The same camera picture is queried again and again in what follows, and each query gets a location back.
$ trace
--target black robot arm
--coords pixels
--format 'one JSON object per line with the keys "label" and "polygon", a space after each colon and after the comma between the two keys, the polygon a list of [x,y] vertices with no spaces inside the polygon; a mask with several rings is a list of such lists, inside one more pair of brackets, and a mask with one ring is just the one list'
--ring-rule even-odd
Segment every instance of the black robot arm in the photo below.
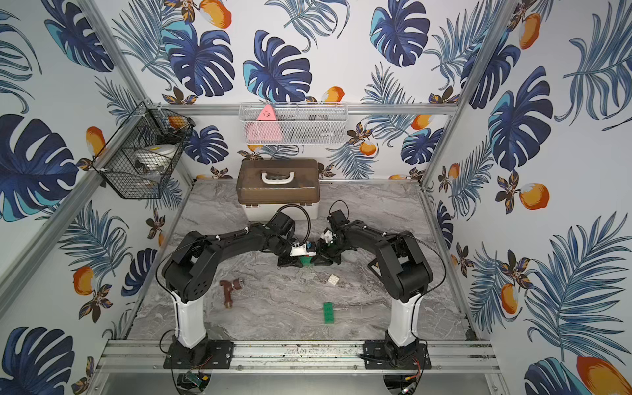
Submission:
{"label": "black robot arm", "polygon": [[394,299],[406,303],[412,295],[426,292],[432,270],[412,233],[386,233],[359,220],[349,222],[341,210],[327,219],[331,229],[317,243],[315,264],[340,264],[344,251],[362,248],[375,254],[368,267]]}
{"label": "black robot arm", "polygon": [[183,303],[201,298],[210,288],[220,262],[250,251],[290,255],[294,221],[277,212],[265,225],[255,222],[241,231],[203,236],[189,232],[164,266],[167,288]]}

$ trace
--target green block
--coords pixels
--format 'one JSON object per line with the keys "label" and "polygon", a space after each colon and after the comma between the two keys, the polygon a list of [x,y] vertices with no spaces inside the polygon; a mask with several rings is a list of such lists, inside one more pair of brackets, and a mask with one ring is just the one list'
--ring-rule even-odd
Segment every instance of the green block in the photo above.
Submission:
{"label": "green block", "polygon": [[330,301],[322,304],[322,312],[325,315],[325,324],[334,323],[334,304]]}
{"label": "green block", "polygon": [[301,262],[301,265],[303,265],[303,267],[314,266],[314,264],[312,263],[312,257],[298,257],[298,260]]}

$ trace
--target mounting plate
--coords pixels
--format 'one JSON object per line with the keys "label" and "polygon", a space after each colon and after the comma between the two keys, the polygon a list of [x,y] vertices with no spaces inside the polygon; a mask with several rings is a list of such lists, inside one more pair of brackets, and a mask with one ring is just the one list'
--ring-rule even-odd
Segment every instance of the mounting plate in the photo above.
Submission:
{"label": "mounting plate", "polygon": [[[386,353],[386,340],[373,340],[373,341],[365,341],[364,342],[364,353],[366,355],[372,355],[376,359],[388,359],[388,355]],[[417,348],[415,352],[405,360],[400,361],[400,366],[398,369],[401,370],[416,370],[417,365],[415,365],[415,361],[413,357],[416,357],[419,361],[423,362],[423,369],[431,369],[432,365],[430,364],[430,357],[426,352],[426,345],[423,343],[417,343]],[[388,362],[375,362],[375,361],[364,361],[364,367],[368,370],[375,369],[392,369],[392,366]]]}
{"label": "mounting plate", "polygon": [[184,347],[173,336],[169,346],[169,354],[162,365],[165,369],[191,369],[201,366],[202,369],[230,369],[233,359],[234,343],[227,340],[209,340],[205,338],[193,348]]}

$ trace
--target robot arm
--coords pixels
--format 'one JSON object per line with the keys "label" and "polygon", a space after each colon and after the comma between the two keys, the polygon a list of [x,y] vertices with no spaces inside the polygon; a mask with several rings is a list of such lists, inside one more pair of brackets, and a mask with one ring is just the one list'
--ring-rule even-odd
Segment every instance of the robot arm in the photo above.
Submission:
{"label": "robot arm", "polygon": [[202,296],[214,283],[217,265],[250,251],[268,251],[279,257],[281,267],[300,265],[301,255],[314,256],[315,265],[340,264],[346,250],[362,248],[375,254],[368,266],[392,297],[391,324],[386,334],[388,358],[394,366],[410,359],[418,339],[415,303],[432,281],[432,270],[410,232],[388,234],[362,221],[349,222],[342,211],[331,213],[327,229],[315,243],[300,245],[293,238],[294,221],[277,212],[265,225],[217,236],[188,233],[162,270],[174,295],[178,315],[178,342],[195,348],[206,338]]}

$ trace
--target blue monstera leaf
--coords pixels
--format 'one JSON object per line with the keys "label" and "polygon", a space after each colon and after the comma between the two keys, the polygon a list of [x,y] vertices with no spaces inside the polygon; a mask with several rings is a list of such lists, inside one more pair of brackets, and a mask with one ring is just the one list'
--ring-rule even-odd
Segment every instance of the blue monstera leaf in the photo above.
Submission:
{"label": "blue monstera leaf", "polygon": [[61,136],[39,119],[16,131],[23,120],[16,114],[0,117],[0,193],[4,194],[0,216],[5,221],[58,203],[75,185],[78,171]]}
{"label": "blue monstera leaf", "polygon": [[437,206],[437,222],[439,223],[439,228],[441,229],[443,240],[446,242],[448,250],[452,245],[454,231],[454,224],[451,222],[451,219],[452,217],[447,211],[446,206],[443,204],[443,201],[440,200],[439,205]]}
{"label": "blue monstera leaf", "polygon": [[526,395],[591,395],[577,376],[555,358],[530,365],[525,380]]}
{"label": "blue monstera leaf", "polygon": [[75,3],[65,0],[42,0],[42,4],[57,21],[47,19],[44,25],[68,59],[101,73],[114,69],[112,59]]}
{"label": "blue monstera leaf", "polygon": [[185,152],[191,159],[199,163],[209,164],[223,161],[228,156],[228,144],[218,129],[207,126],[200,134],[193,131],[191,140],[185,145]]}
{"label": "blue monstera leaf", "polygon": [[63,395],[62,383],[68,383],[75,360],[72,336],[59,340],[64,336],[59,329],[34,328],[24,337],[18,353],[18,343],[27,329],[13,329],[7,338],[2,369],[12,379],[0,378],[0,393]]}
{"label": "blue monstera leaf", "polygon": [[540,144],[551,133],[549,124],[541,119],[553,117],[553,105],[546,99],[550,94],[549,83],[540,80],[529,89],[535,80],[544,76],[544,67],[535,69],[518,90],[516,98],[512,91],[505,92],[489,117],[494,159],[509,171],[524,165],[540,152]]}
{"label": "blue monstera leaf", "polygon": [[164,49],[171,69],[180,82],[197,96],[222,96],[233,89],[233,53],[228,33],[211,30],[202,33],[200,43],[195,28],[184,21],[174,22],[162,31]]}
{"label": "blue monstera leaf", "polygon": [[426,9],[416,0],[389,0],[389,11],[373,12],[371,44],[395,66],[415,64],[428,42],[430,21],[419,17]]}
{"label": "blue monstera leaf", "polygon": [[125,275],[125,285],[121,287],[121,296],[133,296],[140,291],[157,253],[158,250],[153,248],[146,248],[136,253],[136,260],[131,260],[130,271]]}
{"label": "blue monstera leaf", "polygon": [[419,164],[430,161],[432,153],[437,148],[439,139],[443,136],[443,128],[431,134],[425,128],[406,137],[401,146],[401,160],[408,164]]}
{"label": "blue monstera leaf", "polygon": [[248,90],[271,102],[302,102],[310,91],[312,74],[306,58],[290,58],[300,55],[296,47],[284,46],[279,37],[270,37],[264,50],[264,38],[268,32],[255,33],[255,56],[258,62],[243,63],[243,79]]}
{"label": "blue monstera leaf", "polygon": [[[508,37],[509,30],[505,32],[501,41],[498,43],[498,46],[496,46],[492,59],[490,59],[487,64],[487,68],[485,68],[483,77],[481,77],[478,82],[476,91],[470,99],[470,105],[474,109],[485,108],[487,101],[492,100],[498,93],[498,88],[500,88],[501,84],[505,83],[507,77],[509,76],[509,72],[511,71],[511,64],[508,59],[511,58],[514,66],[516,66],[516,63],[518,63],[518,60],[520,59],[520,49],[518,47],[512,45],[504,46]],[[470,58],[463,67],[463,73],[461,74],[461,88],[465,87],[465,83],[470,76],[474,62],[478,57],[481,45],[482,42],[478,43],[476,47],[474,47]]]}

